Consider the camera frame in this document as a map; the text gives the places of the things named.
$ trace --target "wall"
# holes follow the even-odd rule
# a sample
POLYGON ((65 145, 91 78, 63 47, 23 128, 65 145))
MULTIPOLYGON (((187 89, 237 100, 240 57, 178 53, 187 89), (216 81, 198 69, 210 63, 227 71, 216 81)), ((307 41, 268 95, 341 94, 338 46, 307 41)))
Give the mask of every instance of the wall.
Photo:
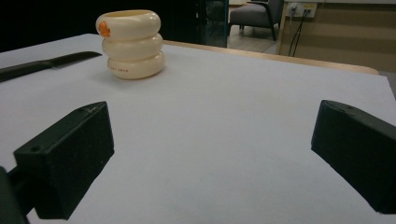
MULTIPOLYGON (((396 73, 395 11, 396 5, 318 4, 315 18, 304 22, 295 57, 396 73)), ((284 20, 279 54, 288 55, 299 23, 296 18, 292 23, 284 20)))

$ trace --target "wooden surface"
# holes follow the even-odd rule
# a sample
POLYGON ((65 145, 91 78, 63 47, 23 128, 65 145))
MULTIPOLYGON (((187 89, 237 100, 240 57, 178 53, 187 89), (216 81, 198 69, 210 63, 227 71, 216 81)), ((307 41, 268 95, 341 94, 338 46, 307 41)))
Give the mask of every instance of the wooden surface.
POLYGON ((265 60, 274 60, 274 61, 285 62, 285 63, 298 63, 298 64, 317 66, 317 67, 335 68, 335 69, 341 69, 341 70, 346 70, 346 71, 351 71, 351 72, 359 72, 359 73, 378 75, 378 71, 376 71, 373 68, 358 66, 358 65, 353 65, 353 64, 330 63, 330 62, 323 62, 323 61, 316 61, 316 60, 309 60, 309 59, 302 59, 302 58, 292 58, 292 57, 274 55, 274 54, 250 52, 250 51, 245 51, 245 50, 240 50, 240 49, 224 49, 224 48, 218 48, 218 47, 196 45, 196 44, 182 43, 182 42, 169 41, 169 40, 164 40, 163 43, 165 45, 181 46, 181 47, 193 48, 193 49, 212 50, 212 51, 216 51, 216 52, 230 53, 230 54, 236 54, 236 55, 253 57, 253 58, 261 58, 261 59, 265 59, 265 60))

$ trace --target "white table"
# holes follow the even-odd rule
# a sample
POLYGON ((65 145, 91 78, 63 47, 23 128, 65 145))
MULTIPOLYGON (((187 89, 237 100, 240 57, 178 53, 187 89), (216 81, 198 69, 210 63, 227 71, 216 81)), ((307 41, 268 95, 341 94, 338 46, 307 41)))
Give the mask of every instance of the white table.
MULTIPOLYGON (((81 35, 0 54, 0 67, 83 50, 81 35)), ((112 77, 106 56, 0 83, 0 165, 72 110, 107 101, 115 155, 67 223, 395 223, 310 147, 321 100, 396 125, 385 77, 163 46, 157 76, 112 77)), ((40 220, 35 223, 64 223, 40 220)))

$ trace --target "knife blade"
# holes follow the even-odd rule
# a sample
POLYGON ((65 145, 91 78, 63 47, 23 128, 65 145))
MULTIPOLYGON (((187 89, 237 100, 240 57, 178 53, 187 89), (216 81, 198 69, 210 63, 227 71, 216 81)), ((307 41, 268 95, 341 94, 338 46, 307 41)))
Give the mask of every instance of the knife blade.
POLYGON ((64 55, 53 59, 35 61, 31 63, 23 63, 15 66, 1 68, 0 82, 7 81, 15 77, 22 77, 44 69, 63 68, 72 63, 79 63, 100 55, 102 54, 94 51, 83 51, 83 52, 64 55))

